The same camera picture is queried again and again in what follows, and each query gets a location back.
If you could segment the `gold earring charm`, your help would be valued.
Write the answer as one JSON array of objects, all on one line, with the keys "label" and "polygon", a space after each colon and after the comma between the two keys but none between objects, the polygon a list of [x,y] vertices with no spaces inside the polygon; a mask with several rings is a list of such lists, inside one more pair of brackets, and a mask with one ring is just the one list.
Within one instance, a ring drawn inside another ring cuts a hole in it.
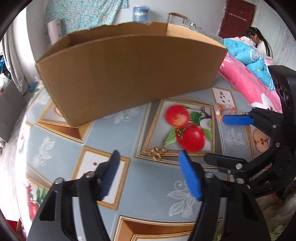
[{"label": "gold earring charm", "polygon": [[154,161],[161,161],[163,154],[165,154],[168,150],[165,148],[154,147],[150,150],[149,156],[153,158]]}]

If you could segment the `teal floral wall cloth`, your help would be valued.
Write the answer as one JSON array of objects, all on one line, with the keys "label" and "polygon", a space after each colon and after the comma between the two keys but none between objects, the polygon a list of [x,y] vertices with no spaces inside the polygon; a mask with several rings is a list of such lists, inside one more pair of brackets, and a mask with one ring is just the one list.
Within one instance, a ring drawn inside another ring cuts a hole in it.
[{"label": "teal floral wall cloth", "polygon": [[60,20],[62,35],[112,25],[121,9],[128,8],[127,0],[48,1],[44,16],[44,31],[48,38],[48,23]]}]

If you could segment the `seated girl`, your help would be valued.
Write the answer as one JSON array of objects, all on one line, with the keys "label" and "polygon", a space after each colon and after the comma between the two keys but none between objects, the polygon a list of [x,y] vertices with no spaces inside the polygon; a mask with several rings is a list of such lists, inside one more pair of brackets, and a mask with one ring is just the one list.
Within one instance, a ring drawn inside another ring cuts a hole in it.
[{"label": "seated girl", "polygon": [[249,27],[245,35],[249,37],[254,43],[257,50],[270,61],[273,60],[273,53],[270,44],[257,27]]}]

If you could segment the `wooden chair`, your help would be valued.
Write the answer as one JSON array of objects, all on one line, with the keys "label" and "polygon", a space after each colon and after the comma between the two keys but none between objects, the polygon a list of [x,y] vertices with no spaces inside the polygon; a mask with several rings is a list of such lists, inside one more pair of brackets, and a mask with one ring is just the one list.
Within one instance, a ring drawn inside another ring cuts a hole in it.
[{"label": "wooden chair", "polygon": [[184,24],[187,19],[187,16],[184,16],[180,13],[168,13],[167,23],[179,25]]}]

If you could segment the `brown cardboard box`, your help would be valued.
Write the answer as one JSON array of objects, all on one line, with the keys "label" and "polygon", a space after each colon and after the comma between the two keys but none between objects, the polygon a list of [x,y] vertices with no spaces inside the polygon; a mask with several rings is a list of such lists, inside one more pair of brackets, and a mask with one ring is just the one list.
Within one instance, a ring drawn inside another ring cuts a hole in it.
[{"label": "brown cardboard box", "polygon": [[148,102],[208,89],[227,54],[184,27],[150,22],[71,33],[37,62],[51,99],[71,126]]}]

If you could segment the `dark red door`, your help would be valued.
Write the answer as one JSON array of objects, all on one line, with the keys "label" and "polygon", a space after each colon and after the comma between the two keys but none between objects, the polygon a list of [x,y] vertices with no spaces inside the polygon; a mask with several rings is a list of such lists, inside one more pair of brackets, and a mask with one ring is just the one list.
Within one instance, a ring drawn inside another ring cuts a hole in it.
[{"label": "dark red door", "polygon": [[255,4],[247,1],[226,1],[218,36],[222,38],[242,37],[252,24],[255,8]]}]

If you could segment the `pink rolled mat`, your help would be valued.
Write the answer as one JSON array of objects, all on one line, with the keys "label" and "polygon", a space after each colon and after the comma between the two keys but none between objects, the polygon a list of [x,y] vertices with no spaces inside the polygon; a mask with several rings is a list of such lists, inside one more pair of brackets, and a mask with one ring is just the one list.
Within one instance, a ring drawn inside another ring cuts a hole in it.
[{"label": "pink rolled mat", "polygon": [[61,23],[59,19],[55,19],[47,24],[48,35],[51,45],[54,45],[62,38]]}]

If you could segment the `pink floral blanket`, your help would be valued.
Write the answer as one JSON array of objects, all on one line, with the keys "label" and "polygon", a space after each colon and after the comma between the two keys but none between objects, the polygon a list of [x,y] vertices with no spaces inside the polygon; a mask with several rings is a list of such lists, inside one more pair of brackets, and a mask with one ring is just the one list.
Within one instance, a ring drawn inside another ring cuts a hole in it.
[{"label": "pink floral blanket", "polygon": [[243,63],[226,54],[219,73],[232,84],[252,107],[282,112],[281,102],[274,90],[269,90]]}]

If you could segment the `grey cabinet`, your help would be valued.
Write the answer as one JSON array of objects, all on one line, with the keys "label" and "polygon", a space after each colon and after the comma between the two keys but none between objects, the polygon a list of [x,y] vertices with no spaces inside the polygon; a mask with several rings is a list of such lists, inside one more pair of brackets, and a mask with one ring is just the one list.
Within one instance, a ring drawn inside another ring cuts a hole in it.
[{"label": "grey cabinet", "polygon": [[0,99],[0,136],[6,143],[9,142],[11,132],[26,104],[15,83],[10,81]]}]

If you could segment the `blue quilt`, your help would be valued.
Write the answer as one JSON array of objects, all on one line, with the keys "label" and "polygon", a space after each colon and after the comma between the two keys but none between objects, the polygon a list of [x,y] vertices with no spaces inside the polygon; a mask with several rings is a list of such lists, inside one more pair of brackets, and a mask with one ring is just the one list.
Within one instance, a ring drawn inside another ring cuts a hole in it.
[{"label": "blue quilt", "polygon": [[273,64],[271,57],[266,57],[255,47],[249,37],[225,38],[223,45],[228,53],[244,64],[269,90],[275,90],[273,79],[269,72],[269,65]]}]

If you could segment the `grey curtain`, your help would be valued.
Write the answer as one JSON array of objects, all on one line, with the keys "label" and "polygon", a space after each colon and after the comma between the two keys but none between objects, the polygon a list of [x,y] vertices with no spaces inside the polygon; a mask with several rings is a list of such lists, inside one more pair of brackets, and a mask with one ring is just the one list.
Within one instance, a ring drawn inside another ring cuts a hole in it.
[{"label": "grey curtain", "polygon": [[15,42],[13,40],[12,27],[9,27],[1,40],[1,47],[3,49],[4,61],[11,78],[21,93],[24,95],[28,92],[29,83],[25,77],[19,58],[16,54]]}]

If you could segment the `fruit pattern tablecloth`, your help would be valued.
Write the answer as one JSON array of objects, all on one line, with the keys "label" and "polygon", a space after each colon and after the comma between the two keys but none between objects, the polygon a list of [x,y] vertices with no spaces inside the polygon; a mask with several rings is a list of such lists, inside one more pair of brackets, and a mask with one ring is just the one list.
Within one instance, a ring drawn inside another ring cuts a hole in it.
[{"label": "fruit pattern tablecloth", "polygon": [[[222,104],[238,114],[250,110],[245,98],[222,76],[213,87],[138,106],[94,120],[79,128],[66,123],[46,89],[38,87],[18,135],[16,196],[21,220],[29,232],[53,181],[80,178],[118,150],[121,161],[107,197],[99,202],[112,240],[187,240],[201,203],[191,196],[178,166],[182,147],[173,136],[169,115],[180,113],[194,124],[185,150],[192,160],[220,179],[230,180],[207,165],[213,152],[251,161],[269,146],[266,134],[253,126],[226,126],[218,119]],[[165,148],[161,161],[149,156]]]}]

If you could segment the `blue water bottle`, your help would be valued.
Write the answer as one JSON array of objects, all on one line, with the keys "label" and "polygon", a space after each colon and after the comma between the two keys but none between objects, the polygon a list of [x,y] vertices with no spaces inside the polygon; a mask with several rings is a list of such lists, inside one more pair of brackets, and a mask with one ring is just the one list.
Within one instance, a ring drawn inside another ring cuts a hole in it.
[{"label": "blue water bottle", "polygon": [[132,21],[136,23],[147,23],[149,18],[149,7],[148,6],[134,6]]}]

